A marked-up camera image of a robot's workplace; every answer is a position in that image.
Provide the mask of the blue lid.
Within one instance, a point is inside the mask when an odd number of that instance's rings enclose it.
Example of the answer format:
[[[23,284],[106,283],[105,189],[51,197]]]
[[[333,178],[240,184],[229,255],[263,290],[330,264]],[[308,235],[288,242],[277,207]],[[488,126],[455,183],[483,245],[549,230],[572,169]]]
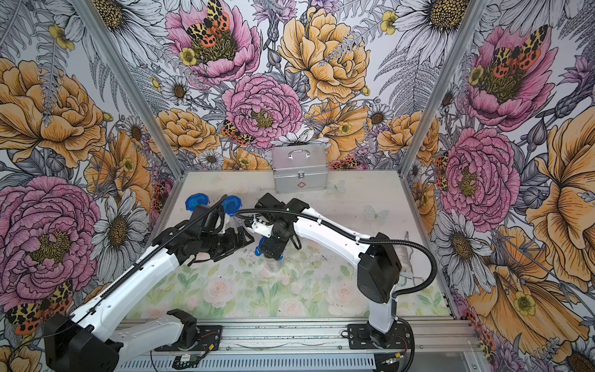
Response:
[[[184,205],[187,211],[193,212],[198,206],[208,206],[210,199],[206,194],[197,193],[189,196]]]
[[[222,203],[226,215],[234,216],[243,206],[242,200],[236,195],[229,195]]]
[[[287,242],[281,239],[274,237],[262,237],[259,244],[257,245],[257,248],[255,249],[255,254],[257,256],[263,256],[266,259],[278,261],[282,259],[286,245]]]

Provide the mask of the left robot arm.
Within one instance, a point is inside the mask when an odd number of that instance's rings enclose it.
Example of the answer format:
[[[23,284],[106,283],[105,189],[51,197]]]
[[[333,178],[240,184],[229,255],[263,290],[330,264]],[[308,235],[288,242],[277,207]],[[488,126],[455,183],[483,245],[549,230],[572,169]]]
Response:
[[[222,206],[201,207],[190,219],[160,233],[141,258],[69,316],[43,327],[46,364],[54,371],[113,371],[119,364],[161,347],[190,350],[199,342],[197,319],[172,309],[152,322],[116,329],[158,282],[199,254],[217,261],[251,245],[242,226],[229,227]]]

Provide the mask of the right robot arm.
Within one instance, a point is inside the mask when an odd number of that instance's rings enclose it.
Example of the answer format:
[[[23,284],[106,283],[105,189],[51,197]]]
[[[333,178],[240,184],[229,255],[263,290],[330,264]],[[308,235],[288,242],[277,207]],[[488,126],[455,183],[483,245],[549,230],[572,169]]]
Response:
[[[378,334],[389,333],[396,316],[394,287],[402,266],[388,236],[353,231],[300,199],[284,203],[271,194],[259,199],[254,208],[238,211],[236,218],[262,236],[258,251],[267,259],[280,260],[288,243],[300,249],[302,240],[311,240],[348,261],[355,268],[360,293],[369,302],[368,326]]]

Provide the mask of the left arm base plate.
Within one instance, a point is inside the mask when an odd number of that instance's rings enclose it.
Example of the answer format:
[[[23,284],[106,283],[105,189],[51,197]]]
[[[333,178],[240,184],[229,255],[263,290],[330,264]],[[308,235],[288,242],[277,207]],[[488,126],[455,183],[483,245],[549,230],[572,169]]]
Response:
[[[181,339],[174,344],[155,349],[157,352],[212,352],[219,349],[222,340],[221,325],[197,325],[195,331],[183,333]]]

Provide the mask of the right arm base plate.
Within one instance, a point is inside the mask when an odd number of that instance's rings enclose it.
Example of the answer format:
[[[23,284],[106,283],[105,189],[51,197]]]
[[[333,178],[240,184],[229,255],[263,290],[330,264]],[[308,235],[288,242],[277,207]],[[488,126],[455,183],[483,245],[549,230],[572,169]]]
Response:
[[[348,340],[351,350],[413,350],[415,338],[411,325],[404,319],[395,321],[387,333],[370,324],[348,324],[341,336]]]

